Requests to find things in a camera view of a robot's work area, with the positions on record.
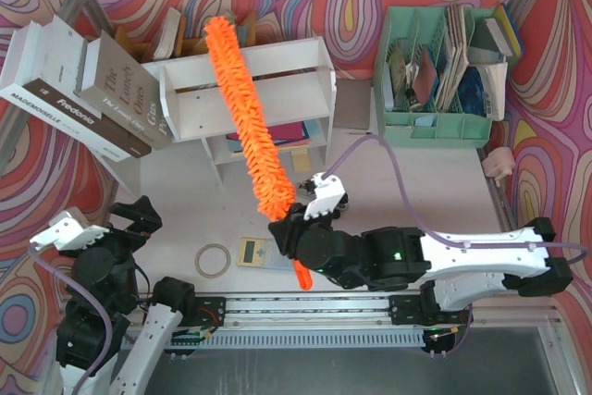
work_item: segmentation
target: psychedelic patterned backdrop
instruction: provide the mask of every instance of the psychedelic patterned backdrop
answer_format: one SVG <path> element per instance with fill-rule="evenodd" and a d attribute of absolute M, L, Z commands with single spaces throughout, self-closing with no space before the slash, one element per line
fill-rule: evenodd
<path fill-rule="evenodd" d="M 0 64 L 12 31 L 31 20 L 45 24 L 64 0 L 0 0 Z M 92 29 L 84 18 L 80 32 Z M 0 100 L 0 125 L 7 125 Z M 102 221 L 114 181 L 78 142 L 32 117 L 0 178 L 0 393 L 37 388 L 47 334 L 54 328 L 64 289 L 25 254 L 28 239 L 64 208 L 78 206 Z M 43 257 L 69 269 L 55 251 Z"/>
<path fill-rule="evenodd" d="M 30 19 L 45 23 L 61 1 L 0 0 L 5 23 L 0 30 L 5 36 L 0 50 L 6 50 L 12 29 Z M 238 20 L 254 10 L 258 15 L 259 43 L 322 35 L 341 76 L 369 78 L 387 6 L 463 1 L 488 7 L 502 0 L 99 1 L 113 23 L 123 26 L 138 42 L 151 38 L 170 6 L 187 14 L 187 36 L 200 34 L 205 19 L 227 9 L 237 14 Z M 29 5 L 37 7 L 27 9 Z M 556 225 L 560 223 L 557 227 L 564 239 L 584 242 L 590 240 L 590 233 L 579 229 L 580 220 L 587 217 L 590 199 L 584 195 L 579 201 L 568 197 L 575 196 L 574 191 L 586 190 L 589 180 L 585 156 L 589 147 L 586 149 L 585 141 L 589 141 L 591 131 L 588 116 L 592 116 L 592 107 L 588 103 L 592 103 L 583 90 L 583 78 L 589 76 L 585 67 L 590 60 L 589 41 L 584 37 L 590 27 L 588 6 L 589 0 L 544 0 L 544 4 L 539 0 L 527 6 L 519 18 L 527 51 L 514 73 L 511 119 L 494 135 L 498 141 L 510 143 L 518 158 L 518 170 L 509 187 L 516 213 L 522 219 L 537 214 L 553 216 Z M 580 28 L 572 29 L 576 21 Z M 80 32 L 87 33 L 88 29 L 87 23 L 80 24 Z M 22 171 L 30 173 L 23 177 Z M 0 393 L 33 389 L 43 355 L 43 338 L 56 320 L 63 297 L 63 290 L 22 256 L 26 239 L 66 205 L 79 205 L 90 217 L 99 218 L 111 184 L 84 147 L 31 120 L 9 172 L 0 181 L 0 225 L 5 235 L 0 240 Z M 68 268 L 66 262 L 60 265 Z M 590 307 L 584 304 L 582 295 L 570 292 L 560 301 L 566 311 L 573 313 L 571 326 L 579 343 L 584 344 L 590 342 Z M 580 352 L 589 357 L 585 348 Z"/>
<path fill-rule="evenodd" d="M 591 7 L 592 0 L 533 0 L 520 12 L 526 51 L 512 73 L 508 119 L 492 135 L 514 152 L 507 192 L 519 223 L 548 216 L 560 240 L 586 246 L 592 246 Z M 574 269 L 586 284 L 557 300 L 592 388 L 592 257 Z"/>

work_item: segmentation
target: gray notebook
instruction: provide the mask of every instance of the gray notebook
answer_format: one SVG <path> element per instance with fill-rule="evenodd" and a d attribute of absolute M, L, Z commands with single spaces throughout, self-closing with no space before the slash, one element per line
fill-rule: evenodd
<path fill-rule="evenodd" d="M 336 85 L 333 126 L 339 129 L 368 130 L 372 81 L 337 79 Z"/>

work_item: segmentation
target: orange microfiber duster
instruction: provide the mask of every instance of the orange microfiber duster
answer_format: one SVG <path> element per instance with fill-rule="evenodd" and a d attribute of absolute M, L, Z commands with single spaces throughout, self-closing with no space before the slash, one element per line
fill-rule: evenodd
<path fill-rule="evenodd" d="M 244 64 L 236 33 L 225 18 L 211 19 L 204 29 L 216 79 L 247 158 L 259 211 L 277 221 L 288 213 L 290 205 L 295 202 L 295 192 L 265 126 L 263 106 Z M 296 260 L 293 264 L 301 288 L 312 288 L 310 271 Z"/>

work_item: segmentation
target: desk organizer shelf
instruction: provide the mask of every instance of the desk organizer shelf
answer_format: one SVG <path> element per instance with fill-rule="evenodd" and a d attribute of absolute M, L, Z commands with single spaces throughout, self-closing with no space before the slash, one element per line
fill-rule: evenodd
<path fill-rule="evenodd" d="M 412 35 L 415 42 L 408 43 L 408 56 L 417 58 L 421 55 L 424 45 L 427 45 L 430 55 L 438 56 L 446 32 L 445 12 L 445 7 L 438 6 L 388 8 L 380 35 L 373 86 L 378 132 L 391 145 L 418 148 L 481 148 L 489 139 L 491 120 L 464 113 L 458 96 L 455 96 L 448 112 L 437 112 L 432 104 L 428 104 L 424 112 L 385 111 L 382 77 L 390 75 L 384 70 L 384 66 L 385 62 L 389 61 L 393 45 L 398 39 L 408 39 Z M 492 12 L 491 9 L 485 8 L 466 8 L 464 19 L 468 43 L 473 37 L 475 21 L 490 17 Z M 414 31 L 414 27 L 417 27 L 417 33 L 411 32 Z M 431 127 L 415 126 L 418 117 L 430 115 L 434 117 Z"/>
<path fill-rule="evenodd" d="M 319 150 L 326 162 L 337 90 L 335 69 L 323 38 L 253 46 L 241 52 L 255 79 L 267 126 L 314 121 L 320 131 L 311 135 L 308 145 L 293 150 Z M 224 165 L 244 157 L 228 147 L 226 135 L 234 133 L 236 127 L 216 86 L 209 56 L 181 57 L 143 66 L 160 82 L 163 114 L 176 142 L 200 139 L 221 184 Z"/>

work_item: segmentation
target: beige ring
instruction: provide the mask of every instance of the beige ring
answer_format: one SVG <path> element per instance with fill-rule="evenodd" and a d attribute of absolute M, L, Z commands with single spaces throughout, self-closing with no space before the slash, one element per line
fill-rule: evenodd
<path fill-rule="evenodd" d="M 207 252 L 208 250 L 211 250 L 211 249 L 221 250 L 226 255 L 226 263 L 224 264 L 224 267 L 222 267 L 222 270 L 220 270 L 219 272 L 216 272 L 216 273 L 212 273 L 212 274 L 205 273 L 202 270 L 202 268 L 200 267 L 200 259 L 202 258 L 202 254 L 204 254 L 204 252 Z M 226 271 L 230 267 L 231 261 L 232 260 L 230 259 L 230 252 L 222 244 L 207 244 L 204 247 L 202 247 L 200 249 L 200 251 L 195 255 L 195 268 L 197 269 L 197 273 L 202 275 L 204 278 L 218 278 L 226 273 Z"/>

